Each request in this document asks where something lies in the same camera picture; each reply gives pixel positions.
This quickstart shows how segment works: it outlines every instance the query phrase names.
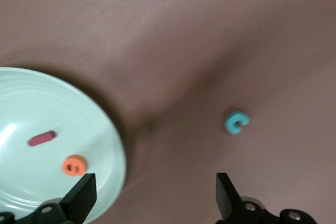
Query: light green plate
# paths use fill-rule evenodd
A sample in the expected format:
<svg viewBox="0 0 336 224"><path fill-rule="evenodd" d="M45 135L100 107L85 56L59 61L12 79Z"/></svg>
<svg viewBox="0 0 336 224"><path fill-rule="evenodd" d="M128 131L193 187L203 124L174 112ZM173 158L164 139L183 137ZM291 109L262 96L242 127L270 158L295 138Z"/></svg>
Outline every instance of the light green plate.
<svg viewBox="0 0 336 224"><path fill-rule="evenodd" d="M33 136L55 131L50 142ZM0 67L0 212L22 218L50 199L62 198L80 179L63 173L72 154L95 173L97 202L86 223L116 200L125 178L125 154L113 123L88 96L44 73Z"/></svg>

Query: orange object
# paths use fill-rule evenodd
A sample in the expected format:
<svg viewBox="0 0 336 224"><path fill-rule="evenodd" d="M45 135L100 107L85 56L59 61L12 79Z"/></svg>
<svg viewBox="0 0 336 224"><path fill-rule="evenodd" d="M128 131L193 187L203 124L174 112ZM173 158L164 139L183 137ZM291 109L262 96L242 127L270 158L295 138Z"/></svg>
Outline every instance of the orange object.
<svg viewBox="0 0 336 224"><path fill-rule="evenodd" d="M68 156L62 164L62 170L71 177L82 176L87 170L86 159L80 155Z"/></svg>

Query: red object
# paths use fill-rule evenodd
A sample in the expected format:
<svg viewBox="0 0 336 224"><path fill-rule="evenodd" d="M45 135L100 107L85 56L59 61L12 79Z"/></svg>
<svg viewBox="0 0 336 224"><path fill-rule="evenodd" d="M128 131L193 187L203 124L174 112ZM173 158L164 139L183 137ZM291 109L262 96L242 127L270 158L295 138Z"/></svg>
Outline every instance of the red object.
<svg viewBox="0 0 336 224"><path fill-rule="evenodd" d="M46 133L32 137L28 141L28 145L29 146L39 145L39 144L53 140L55 136L56 136L55 131L48 131Z"/></svg>

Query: brown table surface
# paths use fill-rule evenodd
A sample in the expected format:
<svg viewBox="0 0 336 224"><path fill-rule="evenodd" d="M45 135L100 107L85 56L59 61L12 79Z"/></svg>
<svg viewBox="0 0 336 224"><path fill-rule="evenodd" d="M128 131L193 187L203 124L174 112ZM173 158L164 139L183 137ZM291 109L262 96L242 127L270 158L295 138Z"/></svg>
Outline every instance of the brown table surface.
<svg viewBox="0 0 336 224"><path fill-rule="evenodd" d="M273 214L336 219L336 0L0 0L0 66L117 124L128 177L95 224L215 223L215 174ZM224 117L250 116L231 136Z"/></svg>

